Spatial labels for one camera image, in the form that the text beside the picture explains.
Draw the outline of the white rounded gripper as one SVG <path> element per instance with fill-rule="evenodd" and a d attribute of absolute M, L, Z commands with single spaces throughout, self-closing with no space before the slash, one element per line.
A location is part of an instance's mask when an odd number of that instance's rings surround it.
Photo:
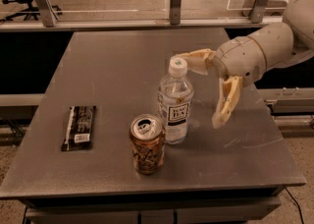
<path fill-rule="evenodd" d="M 240 99 L 242 86 L 259 81 L 266 72 L 266 60 L 258 43 L 248 36 L 238 36 L 216 51 L 209 48 L 176 54 L 187 62 L 187 69 L 207 75 L 214 65 L 219 73 L 219 99 L 212 117 L 214 129 L 230 119 Z"/>

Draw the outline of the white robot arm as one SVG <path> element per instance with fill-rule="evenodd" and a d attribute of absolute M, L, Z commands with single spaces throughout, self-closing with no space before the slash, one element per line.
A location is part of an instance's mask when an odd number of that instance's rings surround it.
<path fill-rule="evenodd" d="M 206 75 L 213 67 L 219 77 L 219 99 L 212 117 L 215 129 L 231 117 L 244 87 L 278 68 L 302 63 L 314 52 L 314 0 L 290 0 L 283 19 L 247 35 L 208 48 L 177 54 L 175 63 L 184 62 L 194 73 Z"/>

